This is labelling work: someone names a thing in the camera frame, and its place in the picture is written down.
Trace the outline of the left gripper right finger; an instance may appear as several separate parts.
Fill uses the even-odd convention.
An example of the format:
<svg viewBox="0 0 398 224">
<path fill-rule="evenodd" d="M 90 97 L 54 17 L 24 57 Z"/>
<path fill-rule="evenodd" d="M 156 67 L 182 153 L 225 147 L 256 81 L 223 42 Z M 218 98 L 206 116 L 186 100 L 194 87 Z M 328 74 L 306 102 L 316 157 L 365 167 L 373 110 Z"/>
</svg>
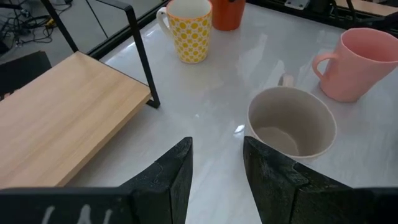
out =
<svg viewBox="0 0 398 224">
<path fill-rule="evenodd" d="M 246 177 L 263 223 L 351 223 L 337 190 L 350 188 L 253 137 L 243 141 Z"/>
</svg>

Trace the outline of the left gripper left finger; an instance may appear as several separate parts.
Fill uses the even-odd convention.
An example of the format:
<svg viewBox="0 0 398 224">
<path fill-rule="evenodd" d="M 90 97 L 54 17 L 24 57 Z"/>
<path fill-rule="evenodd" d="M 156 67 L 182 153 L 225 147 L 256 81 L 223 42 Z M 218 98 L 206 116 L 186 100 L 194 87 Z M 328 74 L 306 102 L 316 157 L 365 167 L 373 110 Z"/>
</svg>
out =
<svg viewBox="0 0 398 224">
<path fill-rule="evenodd" d="M 193 138 L 184 137 L 121 185 L 129 191 L 134 223 L 184 224 L 193 177 Z"/>
</svg>

